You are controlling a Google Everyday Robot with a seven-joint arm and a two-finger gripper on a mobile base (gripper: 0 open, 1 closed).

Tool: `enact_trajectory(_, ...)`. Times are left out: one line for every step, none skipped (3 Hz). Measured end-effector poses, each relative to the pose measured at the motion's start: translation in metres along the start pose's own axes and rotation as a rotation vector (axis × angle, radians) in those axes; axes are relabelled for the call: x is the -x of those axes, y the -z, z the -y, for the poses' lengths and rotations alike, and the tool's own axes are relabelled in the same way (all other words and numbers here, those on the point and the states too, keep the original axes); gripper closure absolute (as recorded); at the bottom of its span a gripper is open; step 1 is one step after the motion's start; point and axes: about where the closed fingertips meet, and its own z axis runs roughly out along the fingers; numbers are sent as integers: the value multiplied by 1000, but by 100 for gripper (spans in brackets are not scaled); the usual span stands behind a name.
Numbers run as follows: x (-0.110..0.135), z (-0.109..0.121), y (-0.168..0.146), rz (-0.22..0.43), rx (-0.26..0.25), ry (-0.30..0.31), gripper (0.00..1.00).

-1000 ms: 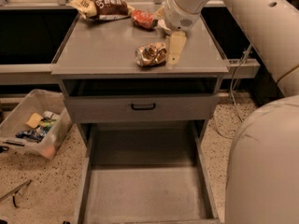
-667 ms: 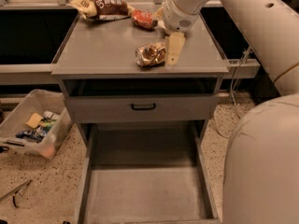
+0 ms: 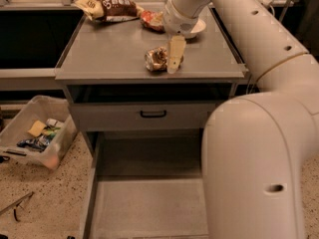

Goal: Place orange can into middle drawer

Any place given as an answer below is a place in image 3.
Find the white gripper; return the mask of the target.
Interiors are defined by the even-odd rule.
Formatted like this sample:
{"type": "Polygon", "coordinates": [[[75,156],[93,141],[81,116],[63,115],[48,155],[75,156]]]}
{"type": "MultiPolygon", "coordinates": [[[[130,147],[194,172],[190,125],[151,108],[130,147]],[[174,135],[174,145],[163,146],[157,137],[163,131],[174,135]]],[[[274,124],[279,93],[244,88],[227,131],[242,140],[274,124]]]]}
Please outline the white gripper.
{"type": "Polygon", "coordinates": [[[198,31],[195,26],[198,22],[198,12],[187,15],[178,10],[172,0],[167,0],[163,9],[162,23],[167,33],[172,36],[167,43],[167,72],[174,74],[181,63],[186,46],[185,38],[193,38],[198,31]]]}

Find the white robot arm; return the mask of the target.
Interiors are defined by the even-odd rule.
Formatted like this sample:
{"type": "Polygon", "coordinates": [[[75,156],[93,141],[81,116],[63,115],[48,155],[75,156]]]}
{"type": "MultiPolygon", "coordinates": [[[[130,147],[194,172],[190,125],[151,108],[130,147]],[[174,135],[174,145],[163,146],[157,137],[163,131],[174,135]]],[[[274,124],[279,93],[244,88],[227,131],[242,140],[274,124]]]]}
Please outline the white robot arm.
{"type": "Polygon", "coordinates": [[[202,139],[209,239],[306,239],[302,165],[319,147],[319,64],[258,0],[167,0],[186,34],[212,4],[259,91],[220,105],[202,139]]]}

